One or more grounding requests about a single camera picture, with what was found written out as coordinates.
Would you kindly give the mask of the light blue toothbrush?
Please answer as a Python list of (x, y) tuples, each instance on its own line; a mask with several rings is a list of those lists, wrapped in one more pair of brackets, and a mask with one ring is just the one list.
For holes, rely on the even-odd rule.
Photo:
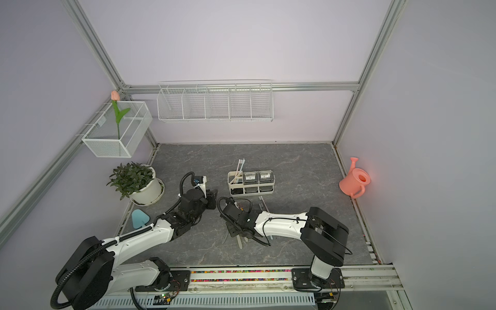
[(229, 180), (228, 184), (234, 184), (234, 183), (238, 182), (237, 178), (238, 178), (239, 174), (242, 172), (244, 163), (245, 163), (244, 159), (239, 159), (236, 171), (235, 171), (234, 175), (232, 176), (232, 178)]

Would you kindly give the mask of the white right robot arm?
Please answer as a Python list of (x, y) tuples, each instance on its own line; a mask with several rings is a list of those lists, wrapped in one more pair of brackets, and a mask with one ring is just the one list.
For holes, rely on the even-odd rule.
[(269, 247), (270, 238), (279, 236), (300, 240), (313, 253), (310, 273), (328, 280), (347, 255), (348, 227), (318, 207), (305, 213), (276, 214), (255, 209), (242, 209), (232, 198), (221, 197), (216, 203), (220, 217), (232, 237), (241, 236)]

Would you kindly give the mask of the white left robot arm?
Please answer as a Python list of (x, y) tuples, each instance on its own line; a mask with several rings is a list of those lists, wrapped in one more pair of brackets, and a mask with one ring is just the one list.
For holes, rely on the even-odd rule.
[(161, 258), (127, 261), (189, 232), (206, 210), (215, 209), (217, 194), (217, 190), (195, 187), (147, 226), (104, 240), (86, 238), (56, 276), (50, 307), (88, 309), (116, 291), (138, 286), (167, 288), (172, 280), (170, 268)]

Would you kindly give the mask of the teal thin toothbrush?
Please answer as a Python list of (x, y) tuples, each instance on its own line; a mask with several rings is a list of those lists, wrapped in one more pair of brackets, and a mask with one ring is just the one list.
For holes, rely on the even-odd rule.
[(270, 211), (269, 211), (269, 209), (268, 209), (268, 207), (267, 207), (267, 204), (266, 204), (266, 202), (265, 202), (265, 200), (264, 200), (264, 197), (263, 197), (263, 196), (259, 196), (259, 200), (260, 200), (260, 208), (261, 208), (263, 211), (265, 211), (265, 212), (267, 212), (267, 213), (270, 213)]

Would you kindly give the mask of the white toothbrush holder caddy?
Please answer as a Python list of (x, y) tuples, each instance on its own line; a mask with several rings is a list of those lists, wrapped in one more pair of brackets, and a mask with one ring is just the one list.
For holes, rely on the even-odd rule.
[[(228, 173), (227, 184), (234, 173), (235, 171)], [(275, 175), (272, 170), (242, 172), (238, 182), (228, 184), (228, 188), (231, 196), (269, 195), (275, 191)]]

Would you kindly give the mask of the teal garden trowel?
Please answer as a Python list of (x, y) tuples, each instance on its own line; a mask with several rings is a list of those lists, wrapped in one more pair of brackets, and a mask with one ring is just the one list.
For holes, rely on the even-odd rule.
[(151, 220), (150, 216), (141, 209), (135, 209), (131, 213), (131, 220), (134, 229), (145, 227)]

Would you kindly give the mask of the potted green plant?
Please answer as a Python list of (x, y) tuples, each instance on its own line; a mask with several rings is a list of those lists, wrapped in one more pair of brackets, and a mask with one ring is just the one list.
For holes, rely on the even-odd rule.
[(133, 161), (114, 168), (107, 186), (120, 193), (120, 200), (129, 198), (133, 204), (144, 207), (158, 202), (165, 191), (153, 167)]

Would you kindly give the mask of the white mesh basket small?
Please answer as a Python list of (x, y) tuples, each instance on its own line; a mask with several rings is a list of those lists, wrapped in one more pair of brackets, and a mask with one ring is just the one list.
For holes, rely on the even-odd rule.
[(151, 121), (145, 102), (111, 102), (81, 140), (98, 158), (131, 158)]

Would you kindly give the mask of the pink watering can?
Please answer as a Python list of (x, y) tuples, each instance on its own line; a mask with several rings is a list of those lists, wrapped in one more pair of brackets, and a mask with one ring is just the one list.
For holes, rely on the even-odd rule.
[(358, 158), (351, 157), (350, 160), (350, 169), (346, 177), (339, 182), (339, 188), (351, 199), (357, 199), (366, 192), (366, 186), (371, 183), (371, 177), (365, 170), (356, 166)]

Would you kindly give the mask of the pink artificial tulip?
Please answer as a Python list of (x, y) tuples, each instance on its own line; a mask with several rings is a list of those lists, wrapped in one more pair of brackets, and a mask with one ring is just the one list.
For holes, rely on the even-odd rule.
[(128, 112), (130, 112), (130, 108), (124, 108), (121, 110), (118, 106), (118, 102), (120, 101), (120, 95), (116, 90), (113, 90), (111, 92), (111, 102), (112, 102), (112, 108), (114, 110), (114, 115), (115, 115), (115, 122), (117, 126), (117, 132), (118, 132), (118, 139), (121, 139), (121, 133), (120, 133), (120, 122), (121, 120), (126, 116)]

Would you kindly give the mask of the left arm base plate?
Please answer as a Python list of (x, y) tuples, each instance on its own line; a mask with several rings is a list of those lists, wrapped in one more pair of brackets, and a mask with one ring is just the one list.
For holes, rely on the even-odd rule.
[(161, 273), (158, 279), (151, 285), (135, 287), (136, 292), (182, 292), (187, 291), (191, 280), (191, 272), (188, 269), (172, 270)]

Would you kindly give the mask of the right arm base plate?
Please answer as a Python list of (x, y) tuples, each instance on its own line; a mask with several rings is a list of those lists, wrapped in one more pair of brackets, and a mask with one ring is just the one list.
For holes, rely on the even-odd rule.
[(291, 270), (293, 288), (300, 292), (318, 293), (326, 289), (342, 289), (345, 287), (342, 271), (332, 268), (327, 279), (319, 278), (310, 271), (310, 268), (293, 268)]

